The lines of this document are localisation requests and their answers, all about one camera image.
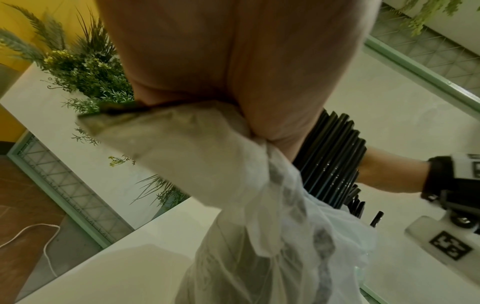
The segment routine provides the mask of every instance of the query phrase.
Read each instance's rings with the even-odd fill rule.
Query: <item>white bag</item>
[[[79,124],[222,210],[176,304],[361,303],[355,267],[365,266],[374,229],[308,195],[297,169],[251,134],[237,107],[211,101]]]

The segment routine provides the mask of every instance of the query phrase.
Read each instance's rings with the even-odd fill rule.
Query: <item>skin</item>
[[[293,160],[380,0],[97,0],[136,100],[237,103]],[[358,182],[421,192],[429,165],[369,148]]]

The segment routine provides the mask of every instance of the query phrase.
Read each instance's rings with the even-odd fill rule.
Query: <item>brown floor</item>
[[[63,210],[28,176],[0,156],[0,245],[27,226],[59,225],[64,217]],[[33,227],[0,249],[0,304],[14,303],[55,231],[53,227]]]

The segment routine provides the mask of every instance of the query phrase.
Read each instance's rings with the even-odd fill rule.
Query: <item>green plant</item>
[[[406,13],[419,4],[420,0],[405,0],[405,4],[398,10],[399,13]],[[421,7],[420,12],[415,17],[409,19],[406,25],[412,29],[412,36],[419,35],[422,29],[439,10],[443,13],[453,16],[463,3],[462,0],[427,0]]]
[[[79,15],[83,35],[69,44],[62,25],[49,14],[45,14],[45,21],[42,21],[24,8],[8,6],[28,18],[43,45],[37,47],[26,43],[6,29],[0,29],[0,45],[18,52],[21,58],[36,63],[43,71],[50,73],[52,77],[48,79],[48,88],[62,88],[69,93],[78,91],[85,95],[85,98],[67,99],[64,104],[68,108],[79,114],[93,114],[100,110],[101,103],[124,104],[134,101],[132,86],[125,77],[115,47],[102,22],[92,13],[88,25]],[[73,139],[94,145],[99,143],[81,128],[75,130]],[[125,155],[109,159],[110,166],[128,161],[135,164]],[[160,191],[156,195],[159,204],[164,205],[168,201],[169,206],[175,206],[187,198],[178,188],[157,175],[141,182],[148,184],[137,199]]]

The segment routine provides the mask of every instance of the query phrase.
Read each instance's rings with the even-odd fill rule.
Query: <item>cord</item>
[[[8,244],[10,244],[11,242],[13,242],[20,234],[22,234],[25,230],[29,229],[29,228],[32,228],[32,227],[35,227],[35,226],[49,226],[49,227],[55,227],[57,228],[57,231],[55,232],[55,234],[48,240],[48,242],[45,244],[45,246],[43,247],[43,255],[46,257],[46,260],[48,261],[48,266],[50,267],[50,270],[51,272],[53,273],[53,275],[55,277],[58,277],[58,275],[55,273],[54,271],[54,268],[52,267],[52,263],[50,262],[50,258],[47,254],[47,246],[50,244],[50,242],[57,236],[57,234],[60,232],[60,226],[58,225],[51,225],[51,224],[35,224],[35,225],[31,225],[31,226],[28,226],[28,227],[25,227],[24,229],[22,229],[19,233],[16,234],[16,236],[9,240],[8,242],[6,242],[5,244],[3,245],[0,245],[0,249],[7,246]]]

